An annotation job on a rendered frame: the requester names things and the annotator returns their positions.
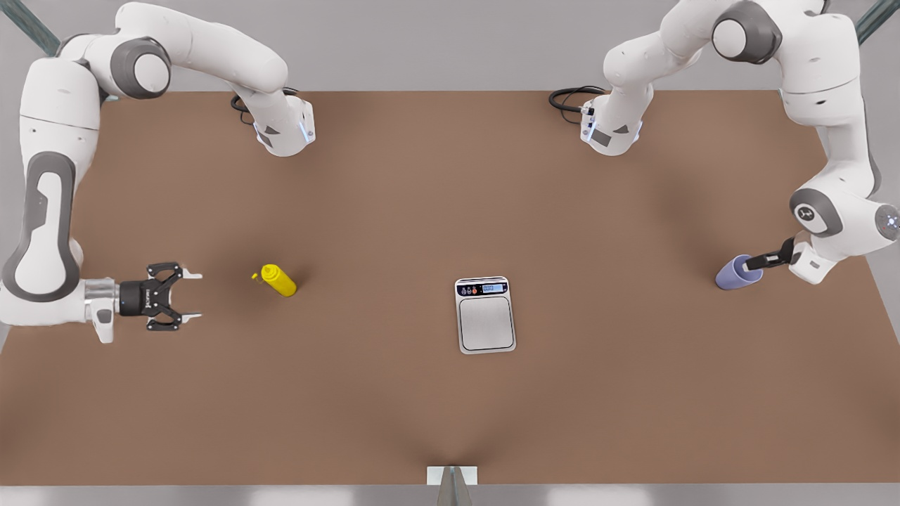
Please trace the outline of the purple cup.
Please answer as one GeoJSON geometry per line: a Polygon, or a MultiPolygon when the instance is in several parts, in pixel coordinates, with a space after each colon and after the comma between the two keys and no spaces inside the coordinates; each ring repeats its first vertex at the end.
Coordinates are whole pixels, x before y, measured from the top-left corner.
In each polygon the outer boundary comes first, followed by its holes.
{"type": "Polygon", "coordinates": [[[737,290],[762,279],[761,269],[746,268],[746,262],[750,255],[733,257],[717,274],[716,286],[722,290],[737,290]]]}

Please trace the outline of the yellow sauce bottle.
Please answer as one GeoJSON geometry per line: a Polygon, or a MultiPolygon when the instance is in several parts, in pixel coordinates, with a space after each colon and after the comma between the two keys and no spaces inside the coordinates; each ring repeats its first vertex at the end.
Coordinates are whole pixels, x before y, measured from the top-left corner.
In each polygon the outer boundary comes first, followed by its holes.
{"type": "Polygon", "coordinates": [[[297,291],[295,281],[276,264],[263,265],[258,272],[253,273],[251,278],[258,284],[269,285],[283,297],[293,296],[297,291]]]}

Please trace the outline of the silver kitchen scale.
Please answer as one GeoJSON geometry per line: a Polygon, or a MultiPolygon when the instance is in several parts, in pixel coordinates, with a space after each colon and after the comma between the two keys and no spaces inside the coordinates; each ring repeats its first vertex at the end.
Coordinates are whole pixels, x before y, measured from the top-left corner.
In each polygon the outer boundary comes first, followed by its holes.
{"type": "Polygon", "coordinates": [[[462,278],[454,282],[458,343],[462,353],[515,350],[515,325],[504,276],[462,278]]]}

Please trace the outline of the silver frame post with foot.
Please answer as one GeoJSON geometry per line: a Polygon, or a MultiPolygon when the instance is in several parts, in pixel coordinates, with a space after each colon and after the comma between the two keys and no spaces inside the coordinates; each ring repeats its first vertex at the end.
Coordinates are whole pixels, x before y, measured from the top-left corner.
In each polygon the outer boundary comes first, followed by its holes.
{"type": "Polygon", "coordinates": [[[473,506],[469,486],[478,484],[478,467],[427,467],[425,483],[438,486],[437,506],[473,506]]]}

